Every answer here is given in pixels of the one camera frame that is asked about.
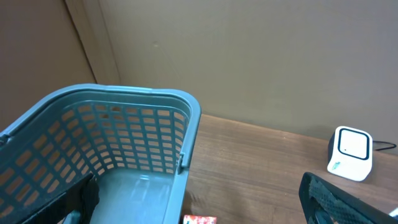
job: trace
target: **device screen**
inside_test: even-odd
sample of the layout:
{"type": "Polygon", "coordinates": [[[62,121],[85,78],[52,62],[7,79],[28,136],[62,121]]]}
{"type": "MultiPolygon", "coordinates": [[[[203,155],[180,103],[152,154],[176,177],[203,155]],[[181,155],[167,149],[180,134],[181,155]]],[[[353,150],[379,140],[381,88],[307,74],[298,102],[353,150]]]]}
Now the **device screen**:
{"type": "Polygon", "coordinates": [[[365,159],[368,154],[368,137],[363,133],[344,129],[340,132],[340,151],[365,159]]]}

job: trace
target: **white device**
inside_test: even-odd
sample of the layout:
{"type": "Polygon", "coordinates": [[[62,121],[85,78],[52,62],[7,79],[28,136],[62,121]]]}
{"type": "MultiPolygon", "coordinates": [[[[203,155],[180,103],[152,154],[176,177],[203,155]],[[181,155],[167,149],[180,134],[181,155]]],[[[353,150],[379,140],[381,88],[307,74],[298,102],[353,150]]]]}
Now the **white device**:
{"type": "Polygon", "coordinates": [[[373,140],[365,131],[340,126],[329,141],[328,171],[362,181],[372,169],[373,140]]]}

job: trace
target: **beige wall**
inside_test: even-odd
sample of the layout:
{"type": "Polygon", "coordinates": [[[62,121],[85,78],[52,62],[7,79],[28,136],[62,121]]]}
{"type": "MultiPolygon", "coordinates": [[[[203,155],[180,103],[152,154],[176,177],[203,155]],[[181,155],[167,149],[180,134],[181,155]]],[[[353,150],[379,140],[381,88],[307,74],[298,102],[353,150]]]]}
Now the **beige wall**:
{"type": "Polygon", "coordinates": [[[0,130],[52,91],[92,82],[62,0],[0,0],[0,130]]]}
{"type": "Polygon", "coordinates": [[[395,0],[99,1],[124,85],[284,131],[398,141],[395,0]]]}

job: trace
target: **black object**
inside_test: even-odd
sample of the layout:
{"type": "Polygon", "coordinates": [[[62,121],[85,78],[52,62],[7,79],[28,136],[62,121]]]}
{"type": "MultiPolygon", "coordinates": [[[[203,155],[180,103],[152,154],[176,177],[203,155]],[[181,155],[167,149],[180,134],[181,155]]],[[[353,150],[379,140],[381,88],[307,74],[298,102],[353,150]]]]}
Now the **black object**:
{"type": "Polygon", "coordinates": [[[307,223],[398,224],[389,215],[309,172],[304,173],[298,194],[307,223]]]}
{"type": "Polygon", "coordinates": [[[397,147],[397,145],[394,144],[394,143],[392,143],[392,142],[373,141],[373,143],[376,143],[376,144],[389,144],[389,145],[391,145],[390,147],[383,147],[383,148],[380,148],[380,149],[375,149],[376,151],[382,151],[382,150],[386,150],[386,149],[393,149],[393,148],[396,148],[396,147],[397,147]]]}
{"type": "Polygon", "coordinates": [[[14,219],[13,221],[16,222],[13,223],[58,223],[69,213],[75,215],[70,217],[72,219],[71,222],[76,222],[76,217],[78,217],[80,218],[80,223],[89,223],[94,208],[100,201],[98,191],[99,188],[93,178],[93,174],[86,174],[66,191],[34,211],[33,215],[20,217],[17,220],[14,219]]]}

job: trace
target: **basket mesh side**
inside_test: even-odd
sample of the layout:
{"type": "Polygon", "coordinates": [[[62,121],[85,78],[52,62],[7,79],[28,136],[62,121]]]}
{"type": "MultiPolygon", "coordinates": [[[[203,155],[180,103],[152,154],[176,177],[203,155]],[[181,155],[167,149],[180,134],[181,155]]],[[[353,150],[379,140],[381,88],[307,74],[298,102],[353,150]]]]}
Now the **basket mesh side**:
{"type": "Polygon", "coordinates": [[[83,174],[118,167],[172,175],[188,126],[170,107],[83,101],[35,130],[0,169],[0,222],[58,195],[83,174]]]}

